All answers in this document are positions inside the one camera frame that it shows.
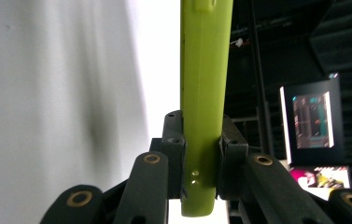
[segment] monitor screen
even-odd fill
[[[344,162],[339,78],[280,88],[287,159],[292,165]]]
[[[330,93],[292,98],[297,148],[333,147]]]

